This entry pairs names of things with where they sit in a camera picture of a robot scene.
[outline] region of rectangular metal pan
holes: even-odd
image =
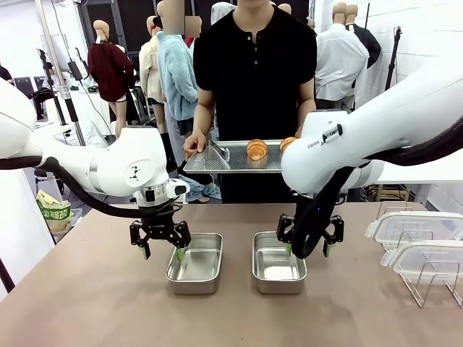
[[[182,261],[176,249],[166,276],[174,294],[213,294],[217,291],[222,263],[223,237],[220,234],[191,234]]]
[[[252,240],[252,276],[262,294],[299,294],[307,275],[305,261],[286,252],[276,232],[262,232]]]
[[[229,160],[213,147],[207,146],[202,153],[195,153],[184,167],[191,174],[279,174],[281,172],[281,140],[266,140],[267,155],[260,160],[247,156],[249,141],[216,141],[229,150]]]

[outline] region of croissant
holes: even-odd
[[[267,144],[262,140],[252,140],[247,144],[247,155],[252,160],[262,159],[267,155]]]
[[[284,150],[286,149],[286,147],[288,147],[290,144],[293,143],[293,141],[297,140],[296,137],[288,137],[286,139],[284,139],[283,141],[281,141],[281,144],[280,144],[280,151],[283,153]]]

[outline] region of light blue jacket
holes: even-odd
[[[191,119],[197,105],[193,57],[180,35],[165,35],[160,31],[156,36],[159,79],[171,115],[177,121]]]

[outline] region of brown table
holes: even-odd
[[[433,289],[420,309],[379,265],[383,250],[364,233],[380,206],[338,208],[344,243],[328,259],[320,243],[296,296],[259,294],[251,276],[252,235],[275,229],[291,205],[188,205],[176,214],[191,232],[224,235],[212,296],[170,294],[172,246],[152,241],[145,261],[129,242],[130,220],[92,211],[0,303],[0,346],[461,346],[463,312],[448,291]]]

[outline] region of blue cloth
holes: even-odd
[[[194,179],[189,179],[183,175],[179,175],[179,178],[190,186],[190,191],[187,193],[187,202],[196,201],[201,197],[213,197],[218,200],[222,200],[220,189],[214,183],[202,185],[197,183]]]
[[[161,86],[172,117],[177,121],[193,118],[197,105],[197,84],[193,57],[181,35],[156,34]]]

